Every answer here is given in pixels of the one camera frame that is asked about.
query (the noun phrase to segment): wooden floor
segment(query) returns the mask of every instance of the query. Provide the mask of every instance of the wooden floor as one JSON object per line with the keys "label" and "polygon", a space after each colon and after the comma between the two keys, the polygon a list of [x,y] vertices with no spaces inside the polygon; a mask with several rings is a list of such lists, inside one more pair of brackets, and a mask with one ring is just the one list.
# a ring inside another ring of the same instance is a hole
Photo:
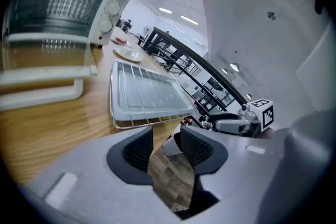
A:
{"label": "wooden floor", "polygon": [[148,174],[154,191],[172,211],[189,209],[194,186],[194,171],[184,154],[166,156],[163,148],[150,158]]}

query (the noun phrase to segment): ceiling light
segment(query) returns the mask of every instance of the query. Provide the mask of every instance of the ceiling light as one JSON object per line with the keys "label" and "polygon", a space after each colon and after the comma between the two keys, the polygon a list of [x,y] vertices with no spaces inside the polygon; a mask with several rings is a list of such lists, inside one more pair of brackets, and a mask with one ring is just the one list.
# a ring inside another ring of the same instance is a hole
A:
{"label": "ceiling light", "polygon": [[175,29],[177,29],[178,31],[184,33],[184,31],[182,31],[181,29],[178,29],[177,27],[175,27]]}
{"label": "ceiling light", "polygon": [[172,14],[172,12],[170,10],[165,9],[165,8],[159,8],[159,10],[162,11],[162,12],[167,12],[167,13]]}
{"label": "ceiling light", "polygon": [[231,63],[230,66],[233,70],[235,70],[236,72],[239,72],[239,64],[234,62],[234,63]]}
{"label": "ceiling light", "polygon": [[187,20],[188,22],[191,22],[191,23],[193,23],[193,24],[198,25],[198,22],[195,22],[194,20],[191,20],[191,19],[189,19],[189,18],[187,18],[187,17],[181,16],[181,18]]}

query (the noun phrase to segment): baking tray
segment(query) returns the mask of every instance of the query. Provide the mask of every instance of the baking tray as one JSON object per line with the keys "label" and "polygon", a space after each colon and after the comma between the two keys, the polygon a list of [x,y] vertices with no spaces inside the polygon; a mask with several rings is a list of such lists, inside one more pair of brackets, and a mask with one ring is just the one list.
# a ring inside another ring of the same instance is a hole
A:
{"label": "baking tray", "polygon": [[149,119],[159,119],[156,123],[160,123],[192,112],[194,107],[174,79],[122,60],[113,62],[110,113],[115,127],[127,129],[118,126],[117,121],[129,121],[130,127],[138,120],[147,121],[141,126],[152,125]]}

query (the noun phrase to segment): white plate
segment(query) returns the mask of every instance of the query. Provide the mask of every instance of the white plate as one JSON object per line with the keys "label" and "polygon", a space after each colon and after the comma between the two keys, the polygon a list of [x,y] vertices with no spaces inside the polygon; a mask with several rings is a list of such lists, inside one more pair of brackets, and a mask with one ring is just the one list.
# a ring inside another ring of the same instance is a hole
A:
{"label": "white plate", "polygon": [[114,46],[114,51],[120,55],[122,58],[125,58],[126,60],[132,61],[132,62],[141,62],[142,61],[142,56],[139,52],[137,51],[131,51],[131,53],[128,53],[127,51],[124,50],[125,46],[122,45],[115,45]]}

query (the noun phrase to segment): wooden countertop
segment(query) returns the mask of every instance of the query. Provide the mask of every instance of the wooden countertop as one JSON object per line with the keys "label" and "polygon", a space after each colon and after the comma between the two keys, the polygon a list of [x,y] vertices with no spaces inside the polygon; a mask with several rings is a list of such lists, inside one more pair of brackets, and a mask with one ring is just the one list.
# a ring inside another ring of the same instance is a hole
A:
{"label": "wooden countertop", "polygon": [[[112,35],[121,34],[120,31],[116,28]],[[165,70],[136,44],[136,40],[132,40],[132,36],[128,35],[128,39],[135,49],[141,51],[143,60],[140,66],[165,74]],[[102,49],[91,50],[98,75],[84,80],[84,93],[80,98],[0,113],[0,152],[15,182],[24,184],[30,181],[51,162],[88,140],[119,132],[113,126],[109,112],[111,68],[113,60],[118,58],[113,46],[110,42]],[[68,83],[51,84],[54,87]],[[179,122],[173,120],[153,126],[153,152],[159,149]]]}

